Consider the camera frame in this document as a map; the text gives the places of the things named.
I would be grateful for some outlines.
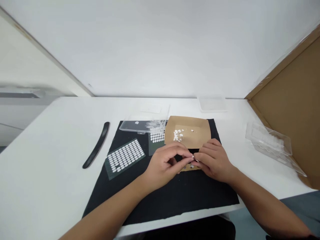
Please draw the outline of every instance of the white wall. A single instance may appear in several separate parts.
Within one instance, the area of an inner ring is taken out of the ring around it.
[[[318,0],[0,4],[100,96],[244,98],[320,19]]]
[[[60,96],[90,96],[0,12],[0,87],[33,87]]]

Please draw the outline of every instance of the black fabric mat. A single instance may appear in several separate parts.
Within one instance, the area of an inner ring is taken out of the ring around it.
[[[214,120],[209,119],[208,121],[211,138],[220,141]],[[119,127],[109,152],[135,138],[138,139],[143,151],[147,153],[148,134],[140,135],[136,132],[124,132],[119,130]],[[198,152],[198,149],[190,149],[190,152]],[[102,166],[83,217],[141,175],[147,169],[151,157],[146,156],[110,181],[105,167]],[[167,185],[146,196],[128,216],[123,225],[164,219],[184,212],[234,204],[239,204],[238,196],[228,184],[209,178],[201,170],[181,172]]]

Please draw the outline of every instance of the cardboard panel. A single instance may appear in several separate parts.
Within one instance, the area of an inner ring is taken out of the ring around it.
[[[295,49],[293,49],[246,97],[251,100],[264,86],[275,78],[286,66],[320,37],[320,25],[318,25]]]
[[[291,138],[293,158],[315,189],[320,189],[319,64],[320,38],[251,99],[273,130]]]

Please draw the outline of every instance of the transparent plastic lid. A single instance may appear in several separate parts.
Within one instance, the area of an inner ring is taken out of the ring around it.
[[[306,176],[304,171],[291,158],[291,139],[288,136],[261,124],[249,122],[247,124],[246,138],[252,142],[255,150]]]
[[[169,104],[142,104],[131,112],[119,129],[138,134],[163,133],[169,108]]]

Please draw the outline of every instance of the black handle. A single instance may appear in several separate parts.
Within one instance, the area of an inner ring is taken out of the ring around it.
[[[100,138],[99,138],[96,146],[94,147],[92,153],[90,154],[90,156],[88,157],[86,162],[83,164],[83,166],[82,166],[83,169],[86,169],[91,165],[91,163],[93,162],[93,160],[97,156],[98,152],[100,151],[100,148],[101,148],[104,140],[106,139],[106,136],[107,136],[107,133],[108,133],[108,129],[109,129],[109,125],[110,125],[110,122],[106,122],[103,125],[103,129],[102,129],[102,133],[100,135]]]

